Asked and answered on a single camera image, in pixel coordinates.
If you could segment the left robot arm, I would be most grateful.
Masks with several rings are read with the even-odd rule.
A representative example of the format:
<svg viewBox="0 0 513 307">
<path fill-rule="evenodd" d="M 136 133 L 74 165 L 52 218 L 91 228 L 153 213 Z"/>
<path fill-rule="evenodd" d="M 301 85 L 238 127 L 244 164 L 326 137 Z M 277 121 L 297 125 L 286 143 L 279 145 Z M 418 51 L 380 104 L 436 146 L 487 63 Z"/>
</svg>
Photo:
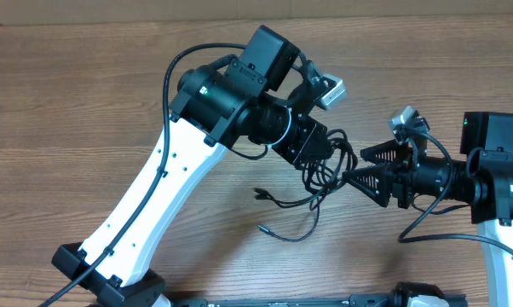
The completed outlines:
<svg viewBox="0 0 513 307">
<path fill-rule="evenodd" d="M 150 263 L 199 182 L 242 136 L 296 168 L 328 159 L 326 128 L 310 113 L 345 96 L 340 78 L 266 26 L 246 44 L 230 43 L 227 55 L 186 71 L 175 96 L 164 95 L 163 129 L 147 163 L 103 224 L 60 246 L 53 265 L 101 306 L 166 306 Z"/>
</svg>

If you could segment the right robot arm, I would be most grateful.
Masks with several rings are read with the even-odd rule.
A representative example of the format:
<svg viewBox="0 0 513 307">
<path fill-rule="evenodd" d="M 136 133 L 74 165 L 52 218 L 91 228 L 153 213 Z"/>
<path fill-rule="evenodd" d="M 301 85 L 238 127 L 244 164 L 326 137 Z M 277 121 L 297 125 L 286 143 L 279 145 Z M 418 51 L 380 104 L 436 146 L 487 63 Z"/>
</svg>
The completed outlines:
<svg viewBox="0 0 513 307">
<path fill-rule="evenodd" d="M 381 207 L 395 198 L 400 208 L 418 196 L 434 197 L 422 217 L 439 214 L 443 200 L 470 209 L 476 235 L 411 237 L 416 219 L 399 236 L 401 243 L 471 240 L 481 243 L 487 269 L 488 303 L 513 306 L 513 113 L 467 112 L 460 153 L 454 160 L 429 133 L 426 118 L 407 107 L 389 120 L 393 139 L 361 150 L 366 168 L 348 171 L 343 180 Z"/>
</svg>

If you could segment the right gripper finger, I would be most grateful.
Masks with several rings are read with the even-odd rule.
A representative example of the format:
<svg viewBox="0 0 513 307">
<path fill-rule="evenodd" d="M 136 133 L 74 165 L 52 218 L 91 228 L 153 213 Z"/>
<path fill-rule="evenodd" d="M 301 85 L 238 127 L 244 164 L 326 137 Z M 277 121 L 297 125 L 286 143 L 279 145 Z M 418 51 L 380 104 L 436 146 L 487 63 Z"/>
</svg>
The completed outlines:
<svg viewBox="0 0 513 307">
<path fill-rule="evenodd" d="M 374 165 L 400 163 L 408 154 L 408 145 L 399 144 L 395 139 L 361 149 L 360 156 Z"/>
<path fill-rule="evenodd" d="M 389 205 L 392 193 L 392 176 L 389 164 L 368 166 L 343 173 L 343 180 L 360 190 L 381 207 Z"/>
</svg>

